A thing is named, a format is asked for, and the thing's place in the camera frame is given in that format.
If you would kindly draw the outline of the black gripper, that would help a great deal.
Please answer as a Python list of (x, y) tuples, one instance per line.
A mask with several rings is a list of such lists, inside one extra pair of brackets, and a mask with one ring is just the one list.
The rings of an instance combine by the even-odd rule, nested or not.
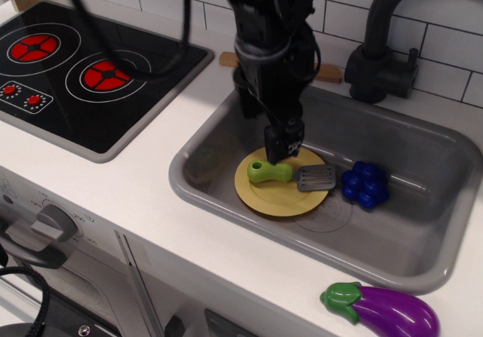
[(264, 130), (267, 161), (277, 164), (297, 156), (305, 136), (300, 95), (315, 77), (315, 47), (237, 46), (235, 52), (239, 65), (233, 78), (245, 96), (244, 107), (251, 103), (252, 114), (263, 112), (269, 119)]

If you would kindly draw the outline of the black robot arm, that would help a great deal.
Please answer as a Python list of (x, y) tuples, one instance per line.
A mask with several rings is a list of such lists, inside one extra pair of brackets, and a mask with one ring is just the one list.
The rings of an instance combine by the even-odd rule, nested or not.
[(304, 137), (300, 95), (320, 66), (306, 22), (313, 0), (227, 0), (235, 15), (233, 73), (246, 118), (263, 113), (266, 157), (276, 164), (298, 154)]

